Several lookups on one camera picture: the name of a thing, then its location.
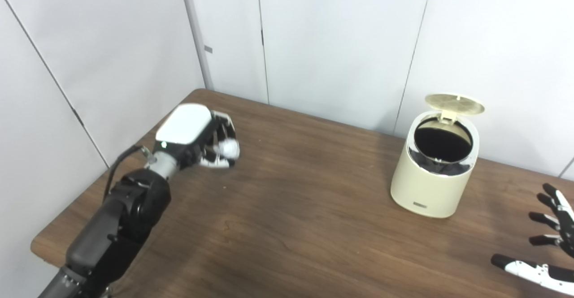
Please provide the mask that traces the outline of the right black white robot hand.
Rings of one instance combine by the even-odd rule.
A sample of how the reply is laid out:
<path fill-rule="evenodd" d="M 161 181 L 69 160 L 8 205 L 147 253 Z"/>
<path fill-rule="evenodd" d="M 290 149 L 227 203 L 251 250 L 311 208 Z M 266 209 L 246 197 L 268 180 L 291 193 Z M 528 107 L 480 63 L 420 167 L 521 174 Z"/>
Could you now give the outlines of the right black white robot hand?
<path fill-rule="evenodd" d="M 529 238 L 533 246 L 552 245 L 559 247 L 568 256 L 574 256 L 574 213 L 573 208 L 556 187 L 543 184 L 544 193 L 537 194 L 537 199 L 550 208 L 554 216 L 539 212 L 529 212 L 529 218 L 543 223 L 557 235 L 539 235 Z M 556 267 L 550 264 L 537 264 L 532 261 L 513 259 L 506 255 L 493 255 L 491 264 L 516 277 L 523 278 L 544 288 L 572 296 L 574 294 L 574 272 L 572 269 Z"/>

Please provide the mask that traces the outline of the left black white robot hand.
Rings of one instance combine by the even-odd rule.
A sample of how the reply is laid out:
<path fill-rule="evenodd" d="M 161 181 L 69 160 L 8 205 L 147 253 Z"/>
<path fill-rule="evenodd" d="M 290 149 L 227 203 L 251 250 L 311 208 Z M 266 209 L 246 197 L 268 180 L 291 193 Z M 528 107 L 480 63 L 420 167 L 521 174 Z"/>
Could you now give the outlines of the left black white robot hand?
<path fill-rule="evenodd" d="M 186 103 L 177 106 L 156 132 L 148 168 L 157 173 L 193 165 L 231 168 L 239 156 L 231 117 L 202 104 Z"/>

